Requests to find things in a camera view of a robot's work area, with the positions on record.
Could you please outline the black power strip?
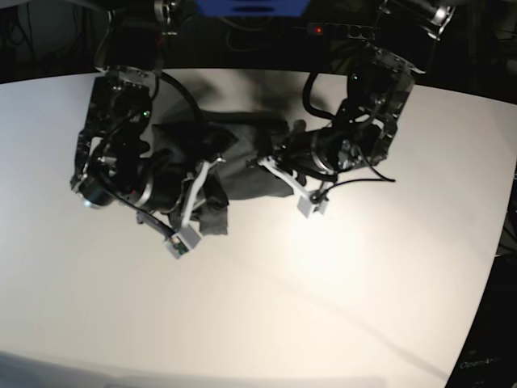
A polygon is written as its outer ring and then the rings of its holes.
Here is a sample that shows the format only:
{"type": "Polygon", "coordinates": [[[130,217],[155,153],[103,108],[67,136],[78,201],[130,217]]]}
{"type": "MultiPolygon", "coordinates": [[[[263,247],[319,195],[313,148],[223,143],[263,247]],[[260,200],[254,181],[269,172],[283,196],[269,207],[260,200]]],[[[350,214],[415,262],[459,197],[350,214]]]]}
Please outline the black power strip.
{"type": "Polygon", "coordinates": [[[311,36],[324,36],[332,40],[373,40],[376,27],[358,24],[308,23],[311,36]]]}

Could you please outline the black OpenArm case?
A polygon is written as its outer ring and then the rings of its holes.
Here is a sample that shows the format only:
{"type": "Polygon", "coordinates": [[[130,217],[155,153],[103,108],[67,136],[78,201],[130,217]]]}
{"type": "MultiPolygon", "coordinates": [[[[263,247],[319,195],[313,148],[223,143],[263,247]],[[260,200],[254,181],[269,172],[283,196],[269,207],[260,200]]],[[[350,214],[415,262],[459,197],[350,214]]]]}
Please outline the black OpenArm case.
{"type": "Polygon", "coordinates": [[[493,266],[447,387],[516,386],[516,255],[493,266]]]}

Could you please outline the dark grey T-shirt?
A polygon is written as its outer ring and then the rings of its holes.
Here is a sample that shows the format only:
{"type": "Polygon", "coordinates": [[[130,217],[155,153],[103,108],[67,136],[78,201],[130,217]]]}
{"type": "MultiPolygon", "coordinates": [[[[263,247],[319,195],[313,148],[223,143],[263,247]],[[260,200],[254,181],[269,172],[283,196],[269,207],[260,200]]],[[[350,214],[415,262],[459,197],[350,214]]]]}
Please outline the dark grey T-shirt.
{"type": "Polygon", "coordinates": [[[207,132],[200,135],[187,114],[177,114],[153,126],[153,149],[173,150],[178,158],[193,158],[207,146],[225,160],[208,173],[201,205],[191,219],[202,235],[228,233],[231,201],[263,196],[286,197],[292,189],[262,167],[252,163],[290,134],[288,122],[273,112],[204,112],[207,132]]]}

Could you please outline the blue plastic box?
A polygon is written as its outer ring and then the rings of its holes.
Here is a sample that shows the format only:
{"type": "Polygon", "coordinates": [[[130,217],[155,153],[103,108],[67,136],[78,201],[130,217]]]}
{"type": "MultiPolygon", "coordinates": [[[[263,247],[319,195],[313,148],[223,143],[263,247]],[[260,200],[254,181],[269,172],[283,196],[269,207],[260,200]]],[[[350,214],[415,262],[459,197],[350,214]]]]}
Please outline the blue plastic box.
{"type": "Polygon", "coordinates": [[[310,0],[198,0],[196,9],[210,17],[299,17],[310,0]]]}

